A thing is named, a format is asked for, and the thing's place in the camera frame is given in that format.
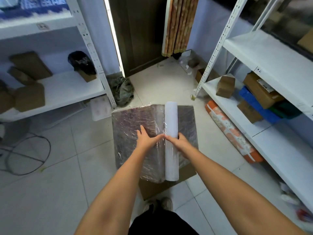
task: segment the shelf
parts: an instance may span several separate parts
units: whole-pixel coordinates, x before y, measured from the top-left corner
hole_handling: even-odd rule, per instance
[[[0,40],[76,26],[70,11],[0,22]]]
[[[248,138],[264,159],[313,212],[313,150],[283,121],[271,125],[263,120],[252,124],[237,108],[242,83],[229,99],[216,95],[220,78],[202,85],[230,120]]]
[[[46,105],[25,112],[19,112],[13,108],[0,114],[0,120],[15,121],[105,94],[99,77],[90,82],[85,82],[74,71],[56,74],[38,82],[45,87]]]
[[[226,39],[223,47],[313,120],[313,63],[262,30]]]

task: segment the cable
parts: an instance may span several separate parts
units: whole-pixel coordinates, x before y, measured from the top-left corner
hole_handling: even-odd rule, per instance
[[[34,133],[30,133],[30,134],[32,134],[33,136],[30,136],[30,137],[27,137],[27,138],[23,139],[23,140],[20,141],[17,145],[15,145],[14,147],[11,147],[11,148],[12,148],[11,150],[8,150],[8,149],[5,149],[5,148],[0,148],[1,150],[4,150],[4,151],[9,152],[9,154],[8,154],[7,157],[6,157],[6,159],[4,160],[4,164],[5,164],[6,169],[0,169],[0,171],[8,172],[8,173],[10,173],[10,174],[12,174],[12,175],[17,175],[17,176],[28,175],[28,174],[30,174],[30,173],[36,171],[38,168],[40,168],[40,167],[47,161],[47,159],[49,158],[50,153],[51,153],[51,143],[50,143],[50,141],[49,141],[46,137],[44,137],[44,136],[39,136],[39,135],[36,135],[36,134],[34,134]],[[22,142],[24,142],[24,141],[26,141],[26,140],[28,140],[28,139],[30,139],[30,138],[43,138],[43,139],[45,139],[45,140],[48,142],[48,144],[49,144],[49,153],[48,153],[48,156],[47,156],[47,158],[46,158],[45,160],[39,160],[39,159],[37,159],[37,158],[33,158],[33,157],[30,157],[30,156],[27,156],[27,155],[24,155],[24,154],[20,154],[20,153],[13,152],[14,149],[15,149],[18,145],[20,145]],[[41,165],[38,166],[35,170],[32,170],[31,172],[28,172],[28,173],[24,173],[24,174],[15,173],[15,172],[11,169],[11,167],[10,167],[10,165],[9,165],[9,158],[10,158],[10,156],[11,156],[12,153],[18,154],[18,155],[20,155],[20,156],[22,156],[22,157],[26,157],[26,158],[29,158],[29,159],[32,159],[32,160],[35,160],[35,161],[39,161],[39,162],[41,162]]]

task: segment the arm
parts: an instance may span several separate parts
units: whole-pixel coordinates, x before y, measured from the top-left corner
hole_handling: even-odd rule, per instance
[[[178,136],[165,138],[191,161],[237,234],[305,234],[255,189]]]
[[[127,234],[145,155],[164,134],[150,138],[141,125],[137,146],[99,192],[80,221],[75,235]]]

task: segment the black pants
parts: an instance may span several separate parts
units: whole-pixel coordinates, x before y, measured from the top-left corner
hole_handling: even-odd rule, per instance
[[[149,210],[135,218],[128,235],[133,234],[192,234],[198,233],[176,213],[164,210],[158,206],[153,211],[153,205],[150,205]]]

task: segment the brown door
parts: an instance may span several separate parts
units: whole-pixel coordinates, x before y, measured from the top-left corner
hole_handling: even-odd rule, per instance
[[[125,76],[164,59],[166,0],[109,0]]]

